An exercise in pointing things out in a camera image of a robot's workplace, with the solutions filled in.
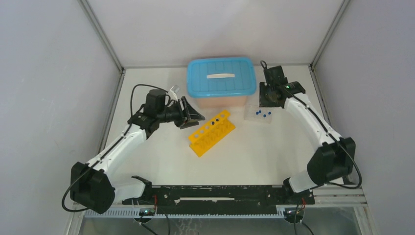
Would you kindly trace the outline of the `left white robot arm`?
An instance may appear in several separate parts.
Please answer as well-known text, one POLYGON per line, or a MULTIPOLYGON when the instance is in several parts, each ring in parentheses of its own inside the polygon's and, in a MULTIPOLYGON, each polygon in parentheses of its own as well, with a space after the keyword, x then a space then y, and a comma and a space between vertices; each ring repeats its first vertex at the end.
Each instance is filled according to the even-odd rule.
POLYGON ((152 183, 138 176, 117 182, 114 179, 116 170, 159 129, 160 124, 172 122, 185 129, 203 120, 205 117, 189 104, 185 96, 172 100, 165 90, 150 90, 145 103, 131 115, 125 129, 110 146, 87 163, 73 165, 70 186, 63 198, 69 196, 85 210, 99 214, 106 212, 113 203, 127 199, 149 203, 153 198, 153 191, 149 188, 152 183))

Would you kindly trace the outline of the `blue plastic box lid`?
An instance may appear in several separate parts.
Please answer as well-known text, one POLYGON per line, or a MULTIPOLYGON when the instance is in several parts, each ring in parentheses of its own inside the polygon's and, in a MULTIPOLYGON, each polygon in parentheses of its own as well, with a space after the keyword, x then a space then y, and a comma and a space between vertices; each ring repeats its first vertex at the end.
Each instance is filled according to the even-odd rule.
POLYGON ((193 98, 252 95, 256 91, 254 66, 248 57, 192 60, 187 66, 186 87, 193 98))

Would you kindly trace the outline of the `yellow test tube rack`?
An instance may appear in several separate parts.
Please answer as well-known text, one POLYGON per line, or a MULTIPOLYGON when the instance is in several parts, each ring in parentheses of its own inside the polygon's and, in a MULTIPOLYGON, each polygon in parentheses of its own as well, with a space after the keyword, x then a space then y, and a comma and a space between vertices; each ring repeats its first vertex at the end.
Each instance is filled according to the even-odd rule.
POLYGON ((201 157, 235 129, 235 125, 229 121, 230 115, 228 110, 223 110, 188 136, 189 147, 197 157, 201 157))

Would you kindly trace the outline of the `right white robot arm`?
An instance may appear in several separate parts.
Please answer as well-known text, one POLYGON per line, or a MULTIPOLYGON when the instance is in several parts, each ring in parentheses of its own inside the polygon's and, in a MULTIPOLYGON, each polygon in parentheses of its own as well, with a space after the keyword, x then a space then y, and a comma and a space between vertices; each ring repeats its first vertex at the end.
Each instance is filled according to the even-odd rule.
POLYGON ((352 138, 344 138, 316 111, 305 88, 290 82, 282 66, 269 67, 260 62, 265 81, 259 84, 259 106, 280 107, 288 112, 308 137, 314 154, 305 170, 284 180, 283 199, 290 204, 302 198, 302 192, 333 184, 357 170, 354 160, 356 149, 352 138))

